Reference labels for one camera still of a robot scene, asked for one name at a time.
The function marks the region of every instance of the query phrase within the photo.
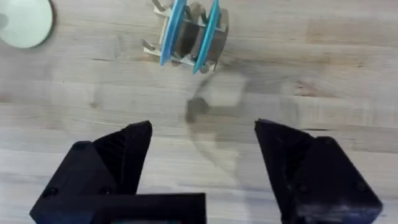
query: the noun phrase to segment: blue plastic piece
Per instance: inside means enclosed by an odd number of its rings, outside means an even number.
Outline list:
[[[193,74],[195,74],[206,62],[207,53],[210,49],[211,41],[213,40],[213,36],[216,31],[218,16],[220,16],[220,6],[218,5],[218,0],[214,0],[210,9],[209,20],[206,25],[205,34],[203,35],[203,39],[198,51],[198,58],[195,62],[195,66],[193,67]]]
[[[184,18],[184,9],[187,5],[187,0],[176,0],[170,15],[169,23],[167,23],[166,33],[164,35],[162,44],[162,53],[160,54],[160,65],[170,59],[174,45],[177,41],[178,33],[181,28],[181,23]]]

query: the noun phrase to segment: black 3d-printed part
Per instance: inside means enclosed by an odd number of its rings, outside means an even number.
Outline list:
[[[136,195],[152,136],[145,121],[94,142],[76,142],[30,211],[38,224],[120,220],[205,224],[205,194]]]
[[[260,119],[256,134],[283,224],[368,224],[382,203],[330,137]]]

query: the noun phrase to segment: wooden table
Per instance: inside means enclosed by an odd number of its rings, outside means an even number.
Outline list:
[[[0,43],[1,223],[33,222],[75,141],[147,119],[139,193],[206,192],[210,224],[280,223],[258,118],[336,138],[384,203],[376,223],[397,222],[396,0],[221,0],[228,39],[216,73],[196,75],[143,53],[162,25],[151,1],[53,4],[46,43]]]

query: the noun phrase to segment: wood grain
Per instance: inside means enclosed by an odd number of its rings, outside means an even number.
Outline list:
[[[397,1],[221,0],[224,51],[215,73],[196,75],[143,53],[163,23],[151,1],[53,4],[44,44],[0,43],[1,223],[33,223],[75,141],[146,119],[140,193],[206,192],[210,224],[280,223],[258,118],[336,138],[384,203],[375,223],[398,220]]]

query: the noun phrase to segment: white plate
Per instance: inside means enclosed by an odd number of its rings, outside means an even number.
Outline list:
[[[43,42],[52,27],[48,0],[0,0],[0,38],[18,48]]]

